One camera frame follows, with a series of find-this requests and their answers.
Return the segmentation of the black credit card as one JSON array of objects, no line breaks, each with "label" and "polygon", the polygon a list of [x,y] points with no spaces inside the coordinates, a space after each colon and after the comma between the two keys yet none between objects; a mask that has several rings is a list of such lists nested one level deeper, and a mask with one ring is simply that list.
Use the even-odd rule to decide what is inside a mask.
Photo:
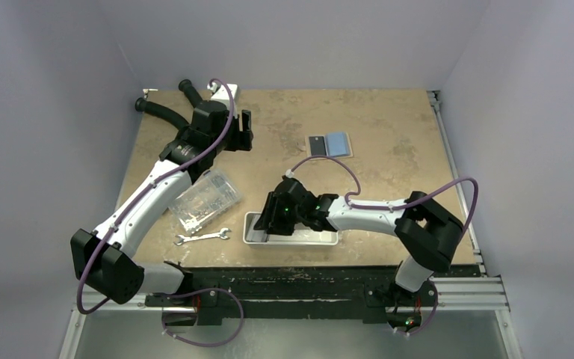
[{"label": "black credit card", "polygon": [[308,143],[311,156],[327,155],[327,146],[324,136],[309,136]]}]

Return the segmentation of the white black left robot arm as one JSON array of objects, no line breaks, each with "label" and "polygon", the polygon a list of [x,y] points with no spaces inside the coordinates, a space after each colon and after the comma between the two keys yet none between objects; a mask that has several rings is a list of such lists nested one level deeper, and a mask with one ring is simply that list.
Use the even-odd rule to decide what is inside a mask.
[{"label": "white black left robot arm", "polygon": [[158,103],[137,99],[135,109],[172,124],[177,135],[159,155],[153,169],[114,214],[95,229],[77,230],[70,240],[78,311],[85,308],[83,289],[89,286],[105,301],[124,304],[138,293],[164,293],[173,305],[187,304],[193,286],[183,279],[178,265],[141,266],[132,257],[166,208],[184,191],[193,188],[222,151],[252,148],[252,113],[231,113],[215,100],[193,99],[191,120]]}]

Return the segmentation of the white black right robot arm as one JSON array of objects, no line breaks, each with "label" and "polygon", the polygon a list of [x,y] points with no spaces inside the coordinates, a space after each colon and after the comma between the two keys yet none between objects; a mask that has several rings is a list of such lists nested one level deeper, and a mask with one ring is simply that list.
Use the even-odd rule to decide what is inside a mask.
[{"label": "white black right robot arm", "polygon": [[299,224],[315,232],[361,230],[394,236],[409,256],[398,267],[389,293],[395,302],[408,304],[432,274],[450,269],[469,227],[434,197],[414,191],[403,200],[352,202],[338,194],[315,195],[299,180],[283,177],[245,227],[244,240],[263,243],[271,236],[292,236]]}]

